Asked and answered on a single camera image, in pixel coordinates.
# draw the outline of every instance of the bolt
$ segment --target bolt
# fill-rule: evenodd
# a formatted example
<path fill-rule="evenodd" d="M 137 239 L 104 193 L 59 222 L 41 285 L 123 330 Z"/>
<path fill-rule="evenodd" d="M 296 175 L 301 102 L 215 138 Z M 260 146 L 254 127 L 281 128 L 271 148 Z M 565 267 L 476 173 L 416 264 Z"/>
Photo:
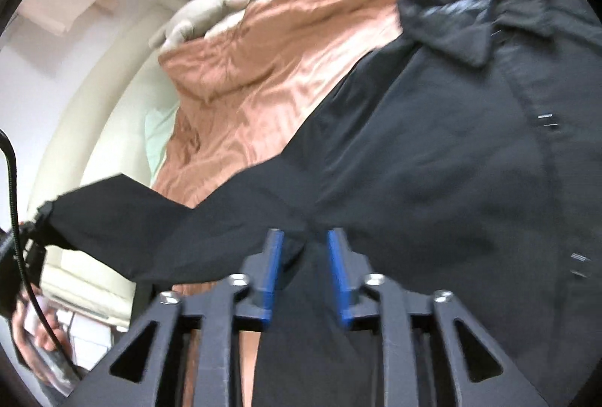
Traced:
<path fill-rule="evenodd" d="M 433 296 L 437 303 L 449 302 L 453 298 L 453 293 L 447 290 L 437 290 Z"/>
<path fill-rule="evenodd" d="M 228 283 L 231 287 L 246 287 L 249 284 L 249 277 L 246 274 L 231 274 L 228 276 Z"/>
<path fill-rule="evenodd" d="M 159 296 L 161 298 L 161 303 L 164 303 L 165 305 L 175 305 L 180 301 L 180 293 L 175 291 L 162 291 L 159 293 Z"/>
<path fill-rule="evenodd" d="M 363 279 L 363 282 L 366 283 L 366 285 L 376 287 L 385 282 L 385 277 L 380 273 L 370 273 Z"/>

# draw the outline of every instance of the black wire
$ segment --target black wire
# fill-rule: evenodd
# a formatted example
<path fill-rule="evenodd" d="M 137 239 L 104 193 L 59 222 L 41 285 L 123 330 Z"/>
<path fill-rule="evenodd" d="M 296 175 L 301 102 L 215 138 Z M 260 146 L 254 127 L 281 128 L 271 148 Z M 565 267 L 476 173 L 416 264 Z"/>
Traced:
<path fill-rule="evenodd" d="M 2 148 L 2 152 L 6 157 L 6 162 L 8 166 L 8 201 L 10 204 L 10 221 L 13 231 L 13 239 L 14 239 L 14 254 L 17 260 L 17 268 L 19 268 L 19 274 L 21 276 L 21 281 L 23 282 L 23 287 L 27 292 L 27 296 L 29 297 L 29 302 L 33 305 L 35 313 L 38 316 L 42 326 L 46 330 L 46 333 L 54 343 L 56 350 L 59 351 L 65 358 L 65 361 L 69 365 L 69 367 L 75 373 L 75 376 L 78 379 L 81 379 L 81 375 L 79 371 L 69 358 L 67 352 L 62 347 L 62 344 L 54 334 L 48 320 L 44 316 L 44 313 L 41 311 L 40 304 L 35 297 L 35 293 L 33 288 L 31 287 L 31 283 L 29 282 L 29 278 L 27 276 L 27 270 L 25 268 L 25 260 L 23 259 L 23 247 L 21 246 L 21 234 L 19 228 L 19 214 L 17 208 L 17 158 L 14 154 L 13 145 L 10 143 L 10 140 L 6 136 L 6 134 L 0 130 L 0 148 Z"/>

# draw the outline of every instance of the person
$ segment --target person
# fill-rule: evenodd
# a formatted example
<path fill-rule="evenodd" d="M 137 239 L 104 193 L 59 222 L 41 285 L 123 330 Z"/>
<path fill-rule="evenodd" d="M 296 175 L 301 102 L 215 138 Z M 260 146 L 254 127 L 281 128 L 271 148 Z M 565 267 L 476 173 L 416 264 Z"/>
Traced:
<path fill-rule="evenodd" d="M 42 295 L 42 291 L 38 287 L 32 285 L 32 288 L 34 290 L 35 295 Z M 17 351 L 21 355 L 22 362 L 32 371 L 32 373 L 40 381 L 42 390 L 46 394 L 50 402 L 53 405 L 59 405 L 61 401 L 64 400 L 64 397 L 54 387 L 50 385 L 50 382 L 46 377 L 45 372 L 39 367 L 38 361 L 36 361 L 37 354 L 33 349 L 31 342 L 28 338 L 29 333 L 24 328 L 28 304 L 29 297 L 27 296 L 25 290 L 22 290 L 20 293 L 20 299 L 17 300 L 17 307 L 11 319 L 11 331 L 13 334 L 14 345 L 16 346 Z M 62 345 L 65 352 L 70 357 L 72 357 L 73 351 L 71 349 L 71 343 L 69 341 L 67 333 L 60 327 L 60 324 L 56 319 L 56 310 L 53 308 L 49 308 L 44 314 L 44 316 L 46 317 L 46 320 L 48 320 L 50 328 L 56 335 L 56 338 Z M 49 352 L 56 351 L 56 346 L 52 342 L 50 336 L 46 332 L 46 329 L 44 329 L 44 326 L 41 323 L 38 324 L 35 330 L 34 344 L 37 347 L 43 348 Z"/>

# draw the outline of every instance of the brown blanket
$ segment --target brown blanket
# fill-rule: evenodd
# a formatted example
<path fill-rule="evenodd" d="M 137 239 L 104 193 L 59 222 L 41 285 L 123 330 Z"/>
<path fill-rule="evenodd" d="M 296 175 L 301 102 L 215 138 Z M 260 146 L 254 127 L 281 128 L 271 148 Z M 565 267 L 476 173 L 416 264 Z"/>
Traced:
<path fill-rule="evenodd" d="M 154 188 L 193 207 L 279 154 L 353 64 L 399 33 L 395 0 L 268 0 L 164 54 L 181 108 Z"/>

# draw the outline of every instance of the white wall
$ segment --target white wall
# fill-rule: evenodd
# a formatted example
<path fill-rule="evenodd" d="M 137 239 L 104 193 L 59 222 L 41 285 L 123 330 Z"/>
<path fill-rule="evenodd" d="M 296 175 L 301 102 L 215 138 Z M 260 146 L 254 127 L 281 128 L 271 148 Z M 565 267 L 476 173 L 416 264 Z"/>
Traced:
<path fill-rule="evenodd" d="M 17 155 L 21 217 L 26 214 L 37 168 L 63 109 L 120 32 L 153 2 L 119 0 L 112 15 L 92 7 L 62 38 L 17 18 L 0 41 L 0 128 L 10 137 Z M 10 227 L 7 185 L 5 160 L 0 156 L 0 227 L 4 230 Z M 4 320 L 0 320 L 0 344 L 14 361 Z M 21 367 L 17 370 L 38 400 L 48 405 L 35 377 Z"/>

